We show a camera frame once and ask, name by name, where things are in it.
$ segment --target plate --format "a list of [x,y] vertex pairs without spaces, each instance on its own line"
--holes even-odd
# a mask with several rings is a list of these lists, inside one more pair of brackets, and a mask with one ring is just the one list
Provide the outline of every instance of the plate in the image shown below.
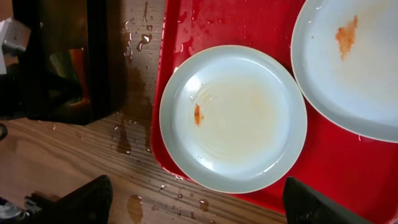
[[178,167],[194,181],[238,194],[280,179],[307,132],[302,94],[270,56],[224,45],[195,54],[170,78],[160,130]]
[[398,142],[398,1],[307,0],[292,37],[296,81],[338,126]]

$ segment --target red tray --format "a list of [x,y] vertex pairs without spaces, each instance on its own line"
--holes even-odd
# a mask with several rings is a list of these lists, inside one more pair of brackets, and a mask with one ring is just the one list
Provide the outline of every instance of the red tray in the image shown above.
[[[159,106],[175,67],[193,54],[224,44],[252,47],[290,73],[290,40],[301,0],[166,0],[164,31],[152,118],[151,145],[161,166],[187,176],[168,154],[159,128]],[[294,176],[374,223],[392,222],[398,209],[398,144],[374,141],[332,124],[307,104],[304,149],[286,176]],[[284,212],[285,178],[250,194],[234,195]]]

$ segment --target wooden table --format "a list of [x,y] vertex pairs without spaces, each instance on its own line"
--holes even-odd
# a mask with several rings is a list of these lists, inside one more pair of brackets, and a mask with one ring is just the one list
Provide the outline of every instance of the wooden table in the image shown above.
[[[10,16],[10,1],[1,1],[0,19]],[[142,19],[145,1],[109,1],[109,66],[115,79],[114,101],[123,103],[121,110],[87,126],[28,119],[4,122],[9,134],[0,142],[0,197],[23,206],[24,196],[33,192],[63,197],[106,174],[114,190],[109,223],[286,222],[279,213],[176,179],[150,152],[164,2],[148,1],[146,23]],[[154,26],[153,39],[138,52],[136,45],[146,25]],[[132,59],[124,56],[129,55],[130,32]],[[125,93],[117,91],[120,84]],[[178,194],[182,198],[175,200]],[[209,202],[207,212],[200,208],[201,199]]]

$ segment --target plate rim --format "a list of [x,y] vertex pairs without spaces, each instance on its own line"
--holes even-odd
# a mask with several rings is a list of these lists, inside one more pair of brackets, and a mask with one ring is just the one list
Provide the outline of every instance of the plate rim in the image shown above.
[[295,81],[296,81],[296,84],[297,84],[298,88],[300,89],[300,92],[301,92],[302,95],[305,97],[305,99],[310,103],[310,105],[312,106],[312,108],[314,108],[318,113],[320,113],[320,114],[321,114],[324,118],[326,118],[328,121],[330,121],[330,122],[332,122],[333,124],[337,125],[339,128],[342,128],[342,129],[344,129],[345,131],[349,131],[349,132],[351,132],[351,133],[353,133],[353,134],[357,134],[358,136],[366,137],[366,138],[369,138],[369,139],[373,139],[373,140],[377,140],[377,141],[383,141],[383,142],[389,142],[389,143],[398,143],[398,140],[388,140],[388,139],[383,139],[383,138],[375,138],[375,137],[369,136],[369,135],[367,135],[367,134],[361,134],[361,133],[359,133],[359,132],[357,132],[357,131],[354,131],[354,130],[352,130],[352,129],[350,129],[350,128],[344,127],[342,124],[338,124],[336,121],[333,121],[333,120],[332,120],[331,118],[329,118],[326,114],[324,114],[322,111],[320,111],[320,110],[311,102],[311,100],[308,98],[308,96],[306,95],[306,93],[303,91],[303,89],[302,89],[302,87],[301,87],[301,85],[300,85],[300,82],[299,82],[299,80],[298,80],[298,78],[297,78],[297,76],[296,76],[295,66],[294,66],[294,63],[293,63],[293,50],[294,50],[294,48],[295,48],[294,45],[293,45],[293,42],[294,42],[295,34],[298,32],[298,31],[297,31],[297,24],[299,23],[299,20],[300,20],[300,18],[302,17],[302,14],[304,13],[304,10],[307,10],[306,7],[309,7],[309,6],[307,6],[307,5],[309,4],[309,2],[314,2],[314,1],[320,1],[320,0],[306,0],[306,1],[304,2],[304,4],[303,4],[303,6],[302,6],[302,8],[301,8],[301,10],[300,10],[300,12],[299,12],[299,14],[298,14],[298,16],[297,16],[296,22],[295,22],[295,24],[294,24],[293,33],[292,33],[292,40],[290,41],[290,46],[292,46],[292,47],[290,48],[290,62],[291,62],[291,64],[292,64],[292,70],[293,70],[294,79],[295,79]]
[[304,144],[305,144],[305,141],[306,141],[306,139],[307,139],[307,131],[308,131],[308,113],[307,113],[307,107],[305,106],[305,100],[304,100],[304,97],[303,97],[303,95],[302,95],[301,89],[300,89],[299,86],[297,85],[297,82],[296,82],[295,79],[293,78],[292,74],[291,74],[281,63],[279,63],[276,59],[272,58],[271,56],[269,56],[268,54],[266,54],[266,53],[264,53],[264,52],[262,52],[262,51],[260,51],[260,50],[257,50],[257,49],[251,48],[251,47],[242,46],[242,45],[233,45],[233,44],[232,44],[232,45],[231,45],[231,44],[228,44],[228,45],[218,45],[218,46],[215,46],[215,47],[210,47],[210,48],[204,49],[204,50],[202,50],[202,51],[200,51],[200,52],[198,52],[198,53],[192,55],[191,57],[189,57],[188,59],[186,59],[183,63],[181,63],[181,65],[178,66],[177,69],[179,69],[179,68],[180,68],[182,65],[184,65],[187,61],[189,61],[189,60],[195,58],[196,56],[198,56],[199,54],[202,54],[203,52],[206,52],[206,51],[209,51],[209,50],[218,49],[218,48],[230,48],[230,47],[232,47],[232,48],[237,48],[237,49],[240,48],[240,49],[251,50],[251,51],[253,51],[253,52],[256,52],[256,53],[258,53],[258,54],[261,54],[261,55],[267,57],[267,59],[268,59],[270,62],[275,63],[275,64],[278,65],[281,69],[283,69],[283,71],[285,71],[287,74],[289,74],[289,77],[290,77],[289,79],[291,79],[291,80],[295,83],[295,89],[297,90],[297,93],[299,93],[299,95],[300,95],[299,98],[300,98],[301,104],[303,105],[303,112],[304,112],[303,118],[304,118],[304,120],[305,120],[305,121],[304,121],[304,124],[305,124],[305,125],[304,125],[304,127],[303,127],[304,136],[303,136],[303,139],[302,139],[302,143],[300,144],[300,147],[299,147],[299,149],[300,149],[300,150],[299,150],[299,153],[297,153],[297,156],[294,157],[294,162],[291,163],[291,165],[286,166],[286,167],[288,167],[288,169],[286,169],[286,171],[283,173],[283,175],[281,175],[278,179],[274,180],[273,182],[270,182],[269,184],[267,184],[267,185],[265,185],[265,186],[263,186],[263,187],[259,187],[258,189],[256,188],[256,189],[252,189],[252,190],[235,191],[235,192],[230,192],[230,191],[225,191],[225,190],[214,189],[214,188],[209,187],[209,186],[206,186],[206,185],[204,185],[204,184],[202,184],[202,183],[200,183],[200,182],[197,182],[194,178],[192,178],[190,175],[188,175],[188,174],[179,166],[179,164],[176,162],[176,160],[173,158],[173,155],[170,153],[170,151],[169,151],[169,149],[168,149],[168,147],[167,147],[167,144],[166,144],[166,142],[164,141],[163,132],[162,132],[162,122],[161,122],[162,118],[161,118],[161,117],[162,117],[162,108],[163,108],[162,105],[163,105],[163,103],[164,103],[163,99],[164,99],[164,95],[165,95],[167,89],[170,88],[170,87],[169,87],[169,86],[170,86],[170,81],[171,81],[171,79],[174,77],[175,71],[176,71],[176,70],[173,71],[173,74],[170,76],[169,80],[167,81],[167,84],[166,84],[166,86],[165,86],[165,88],[164,88],[164,90],[163,90],[163,93],[162,93],[162,97],[161,97],[161,99],[160,99],[160,106],[159,106],[159,128],[160,128],[160,133],[161,133],[162,140],[163,140],[163,142],[164,142],[164,146],[165,146],[165,148],[166,148],[167,153],[170,155],[170,157],[172,158],[172,160],[173,160],[173,162],[175,163],[175,165],[176,165],[176,166],[177,166],[189,179],[193,180],[194,182],[196,182],[196,183],[198,183],[198,184],[200,184],[200,185],[202,185],[202,186],[204,186],[204,187],[206,187],[206,188],[208,188],[208,189],[210,189],[210,190],[214,190],[214,191],[216,191],[216,192],[221,192],[221,193],[226,193],[226,194],[247,194],[247,193],[251,193],[251,192],[256,192],[256,191],[258,191],[258,190],[264,189],[264,188],[266,188],[266,187],[268,187],[268,186],[274,184],[275,182],[277,182],[278,180],[280,180],[281,178],[283,178],[283,176],[285,176],[286,173],[288,173],[288,171],[291,170],[291,168],[296,164],[297,160],[299,159],[299,157],[300,157],[300,155],[301,155],[301,153],[302,153],[302,151],[303,151]]

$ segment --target orange sauce smear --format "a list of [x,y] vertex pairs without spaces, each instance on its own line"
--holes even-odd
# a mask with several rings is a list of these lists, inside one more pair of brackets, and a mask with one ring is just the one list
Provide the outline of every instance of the orange sauce smear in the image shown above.
[[341,52],[341,59],[344,60],[355,43],[355,30],[358,27],[358,17],[355,15],[354,20],[350,21],[347,26],[340,27],[335,36],[339,44],[339,51]]

